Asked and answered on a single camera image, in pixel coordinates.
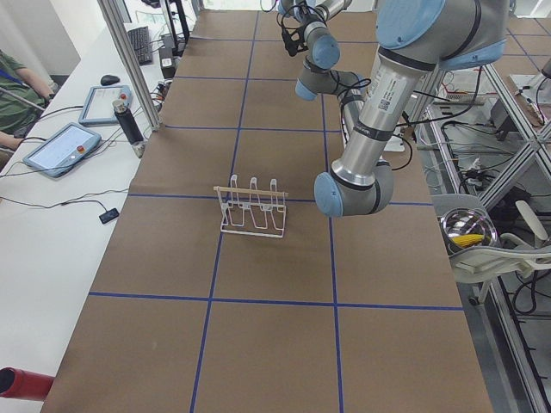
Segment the seated person green shirt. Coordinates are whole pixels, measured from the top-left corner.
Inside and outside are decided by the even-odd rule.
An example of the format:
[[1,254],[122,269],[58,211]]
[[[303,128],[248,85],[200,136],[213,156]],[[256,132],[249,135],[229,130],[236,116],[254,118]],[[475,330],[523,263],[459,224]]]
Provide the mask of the seated person green shirt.
[[15,151],[55,95],[50,84],[1,52],[1,146]]

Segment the red cylinder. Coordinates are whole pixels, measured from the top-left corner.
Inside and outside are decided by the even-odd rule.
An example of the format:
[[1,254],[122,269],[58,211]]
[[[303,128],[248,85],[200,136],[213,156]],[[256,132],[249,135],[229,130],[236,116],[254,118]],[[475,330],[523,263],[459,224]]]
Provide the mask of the red cylinder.
[[1,397],[45,401],[54,377],[14,367],[1,369]]

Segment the black keyboard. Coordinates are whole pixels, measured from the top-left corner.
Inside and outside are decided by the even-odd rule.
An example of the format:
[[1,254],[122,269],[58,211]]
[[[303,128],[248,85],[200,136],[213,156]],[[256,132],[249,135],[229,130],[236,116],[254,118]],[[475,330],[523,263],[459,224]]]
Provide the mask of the black keyboard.
[[129,42],[140,65],[152,63],[152,43],[148,27],[133,28],[127,31]]

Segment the steel bowl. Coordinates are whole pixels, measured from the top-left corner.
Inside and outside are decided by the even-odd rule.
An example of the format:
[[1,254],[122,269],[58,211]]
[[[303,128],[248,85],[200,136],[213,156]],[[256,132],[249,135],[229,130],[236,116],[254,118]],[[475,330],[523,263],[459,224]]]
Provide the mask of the steel bowl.
[[451,209],[439,219],[439,223],[446,249],[450,255],[467,249],[455,245],[451,241],[451,238],[469,233],[482,234],[485,236],[484,241],[475,246],[495,247],[498,245],[497,229],[492,221],[480,209],[469,209],[465,207]]

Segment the black water bottle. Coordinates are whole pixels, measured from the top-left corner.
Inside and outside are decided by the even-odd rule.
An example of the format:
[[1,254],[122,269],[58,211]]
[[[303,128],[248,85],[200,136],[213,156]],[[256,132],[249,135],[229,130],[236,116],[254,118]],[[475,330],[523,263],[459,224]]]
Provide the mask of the black water bottle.
[[122,99],[117,99],[112,102],[115,118],[119,121],[122,131],[125,133],[128,142],[131,145],[143,142],[143,135],[138,128],[136,120],[133,117],[131,110]]

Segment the small black phone device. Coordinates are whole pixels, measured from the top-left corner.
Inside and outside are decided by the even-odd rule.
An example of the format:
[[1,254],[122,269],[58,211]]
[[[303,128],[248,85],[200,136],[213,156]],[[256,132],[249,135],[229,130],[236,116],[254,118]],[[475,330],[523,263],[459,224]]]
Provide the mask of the small black phone device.
[[111,222],[119,217],[120,213],[116,208],[107,210],[99,216],[100,221],[105,225],[108,222]]

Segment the black computer mouse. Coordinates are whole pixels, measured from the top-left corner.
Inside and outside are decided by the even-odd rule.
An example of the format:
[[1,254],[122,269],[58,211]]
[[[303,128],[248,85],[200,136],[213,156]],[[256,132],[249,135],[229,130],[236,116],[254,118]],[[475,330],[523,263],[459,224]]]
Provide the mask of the black computer mouse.
[[104,75],[100,79],[101,86],[109,86],[116,84],[120,81],[120,78],[115,75]]

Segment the near teach pendant tablet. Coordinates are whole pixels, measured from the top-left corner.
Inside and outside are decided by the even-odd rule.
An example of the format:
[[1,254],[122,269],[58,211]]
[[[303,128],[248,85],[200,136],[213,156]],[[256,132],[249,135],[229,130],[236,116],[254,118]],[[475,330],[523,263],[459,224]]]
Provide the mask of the near teach pendant tablet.
[[69,123],[31,151],[23,162],[52,178],[69,172],[98,146],[101,135],[78,123]]

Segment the aluminium frame post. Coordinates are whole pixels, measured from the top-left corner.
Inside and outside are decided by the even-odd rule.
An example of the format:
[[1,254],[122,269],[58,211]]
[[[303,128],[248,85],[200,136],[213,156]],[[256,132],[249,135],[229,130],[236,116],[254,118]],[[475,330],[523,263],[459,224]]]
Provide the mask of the aluminium frame post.
[[151,129],[155,132],[159,129],[161,121],[158,111],[152,103],[152,97],[145,82],[139,61],[135,56],[133,47],[127,36],[127,31],[122,20],[121,12],[115,1],[98,0],[98,5],[111,34],[115,48],[119,53],[121,62],[130,77],[134,94],[137,96],[141,108],[149,122]]

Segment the far teach pendant tablet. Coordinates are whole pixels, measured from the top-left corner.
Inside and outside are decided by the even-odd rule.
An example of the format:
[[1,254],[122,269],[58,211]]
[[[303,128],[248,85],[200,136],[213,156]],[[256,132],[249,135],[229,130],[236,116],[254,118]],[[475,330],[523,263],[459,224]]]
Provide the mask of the far teach pendant tablet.
[[122,100],[130,107],[133,96],[127,85],[93,86],[89,90],[78,122],[83,126],[112,126],[115,118],[113,101]]

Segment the yellow corn cob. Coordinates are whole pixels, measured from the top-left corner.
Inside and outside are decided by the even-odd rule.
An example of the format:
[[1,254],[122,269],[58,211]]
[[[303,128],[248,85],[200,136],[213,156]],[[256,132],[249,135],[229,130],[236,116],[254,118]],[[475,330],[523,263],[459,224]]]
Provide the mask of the yellow corn cob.
[[452,237],[451,241],[461,248],[468,248],[481,244],[485,239],[485,236],[482,234],[469,233],[465,235],[460,235],[457,237]]

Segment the teach pendant tablet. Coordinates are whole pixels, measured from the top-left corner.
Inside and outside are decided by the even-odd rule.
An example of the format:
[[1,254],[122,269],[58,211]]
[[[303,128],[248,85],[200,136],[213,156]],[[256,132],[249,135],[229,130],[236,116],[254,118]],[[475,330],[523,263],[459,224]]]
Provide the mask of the teach pendant tablet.
[[52,178],[69,172],[98,146],[101,135],[78,123],[69,123],[31,151],[23,162]]
[[130,107],[133,96],[127,85],[93,86],[89,90],[78,122],[83,126],[112,126],[115,118],[113,101],[122,100]]

